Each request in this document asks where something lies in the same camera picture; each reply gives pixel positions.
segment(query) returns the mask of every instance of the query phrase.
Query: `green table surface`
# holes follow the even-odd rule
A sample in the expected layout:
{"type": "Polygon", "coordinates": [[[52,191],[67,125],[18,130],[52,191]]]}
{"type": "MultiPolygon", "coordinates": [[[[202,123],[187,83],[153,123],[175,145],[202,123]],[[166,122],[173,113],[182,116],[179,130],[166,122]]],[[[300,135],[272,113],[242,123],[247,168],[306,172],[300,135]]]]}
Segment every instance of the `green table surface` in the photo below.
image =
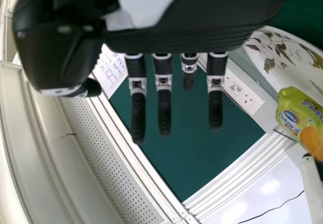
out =
{"type": "MultiPolygon", "coordinates": [[[[198,69],[194,88],[185,92],[179,56],[174,56],[172,87],[172,132],[169,137],[159,133],[157,125],[157,92],[153,63],[146,59],[147,126],[143,152],[165,182],[184,201],[202,188],[252,146],[264,131],[226,96],[224,125],[212,132],[208,125],[208,94],[206,74],[198,69]]],[[[128,80],[111,97],[110,102],[130,128],[131,101],[128,80]]]]}
{"type": "MultiPolygon", "coordinates": [[[[323,0],[288,0],[271,26],[290,32],[323,49],[323,0]]],[[[148,70],[147,127],[143,152],[165,182],[184,201],[243,154],[263,130],[230,99],[224,97],[224,127],[211,132],[207,120],[206,75],[196,72],[194,89],[184,92],[179,57],[174,58],[172,133],[159,134],[157,93],[151,59],[148,70]]],[[[110,99],[130,127],[128,80],[110,99]]]]}

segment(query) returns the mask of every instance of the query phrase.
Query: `white paper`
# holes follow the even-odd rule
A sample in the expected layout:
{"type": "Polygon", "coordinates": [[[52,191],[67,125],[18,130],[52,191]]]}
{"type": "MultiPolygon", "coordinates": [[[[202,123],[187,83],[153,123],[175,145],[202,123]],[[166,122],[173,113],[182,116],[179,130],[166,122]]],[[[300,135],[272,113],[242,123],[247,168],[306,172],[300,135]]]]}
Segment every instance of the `white paper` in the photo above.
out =
{"type": "Polygon", "coordinates": [[[93,74],[106,96],[110,99],[128,76],[124,55],[111,51],[103,44],[102,53],[94,67],[93,74]]]}

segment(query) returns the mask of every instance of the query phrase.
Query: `black cable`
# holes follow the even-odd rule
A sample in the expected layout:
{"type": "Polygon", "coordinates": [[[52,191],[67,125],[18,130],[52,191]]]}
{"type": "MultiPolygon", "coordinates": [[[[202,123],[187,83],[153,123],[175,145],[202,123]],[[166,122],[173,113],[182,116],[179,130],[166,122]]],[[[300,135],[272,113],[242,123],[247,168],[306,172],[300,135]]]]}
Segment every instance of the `black cable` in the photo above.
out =
{"type": "Polygon", "coordinates": [[[263,214],[261,214],[261,215],[255,216],[255,217],[250,218],[250,219],[248,219],[248,220],[241,221],[241,222],[239,222],[239,223],[237,223],[237,224],[241,224],[241,223],[248,222],[248,221],[250,221],[250,220],[253,220],[253,219],[256,219],[256,218],[258,218],[258,217],[261,217],[261,216],[265,215],[266,213],[268,213],[268,212],[270,212],[270,211],[272,211],[272,210],[279,209],[279,208],[281,208],[283,205],[285,205],[288,201],[291,201],[291,200],[294,200],[294,199],[296,199],[296,198],[300,197],[300,195],[301,195],[301,194],[303,194],[303,193],[304,193],[304,190],[303,190],[301,193],[299,193],[296,197],[294,197],[294,198],[292,198],[292,199],[289,199],[289,200],[286,200],[286,201],[285,201],[285,202],[284,202],[280,207],[276,207],[276,208],[270,209],[270,210],[268,210],[268,211],[264,212],[264,213],[263,213],[263,214]]]}

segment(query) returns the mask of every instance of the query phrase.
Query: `brand logo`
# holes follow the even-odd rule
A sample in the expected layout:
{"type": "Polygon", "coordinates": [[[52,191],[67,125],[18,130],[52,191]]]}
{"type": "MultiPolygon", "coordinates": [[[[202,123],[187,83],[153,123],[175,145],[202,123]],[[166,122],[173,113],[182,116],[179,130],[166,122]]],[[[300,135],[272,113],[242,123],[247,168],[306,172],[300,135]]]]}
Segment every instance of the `brand logo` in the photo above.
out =
{"type": "Polygon", "coordinates": [[[289,120],[291,120],[292,122],[294,122],[294,123],[296,123],[296,124],[298,124],[298,123],[299,123],[299,119],[298,119],[298,117],[297,117],[294,113],[292,113],[291,111],[286,110],[286,111],[284,111],[284,114],[285,114],[285,116],[286,116],[289,120]]]}
{"type": "Polygon", "coordinates": [[[282,112],[279,112],[279,117],[282,119],[282,121],[284,122],[284,125],[286,128],[288,128],[295,136],[297,136],[299,134],[299,130],[300,128],[297,128],[295,126],[295,123],[299,122],[298,117],[293,114],[290,111],[284,111],[284,114],[282,112]]]}

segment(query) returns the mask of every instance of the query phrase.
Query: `perforated metal panel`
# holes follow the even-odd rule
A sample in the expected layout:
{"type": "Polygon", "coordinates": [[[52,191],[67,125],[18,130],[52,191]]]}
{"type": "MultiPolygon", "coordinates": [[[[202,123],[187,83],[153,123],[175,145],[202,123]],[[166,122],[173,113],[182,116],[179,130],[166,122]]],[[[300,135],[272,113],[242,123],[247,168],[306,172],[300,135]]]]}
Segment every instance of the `perforated metal panel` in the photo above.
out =
{"type": "Polygon", "coordinates": [[[164,221],[115,151],[83,98],[59,98],[76,139],[97,179],[125,223],[164,221]]]}

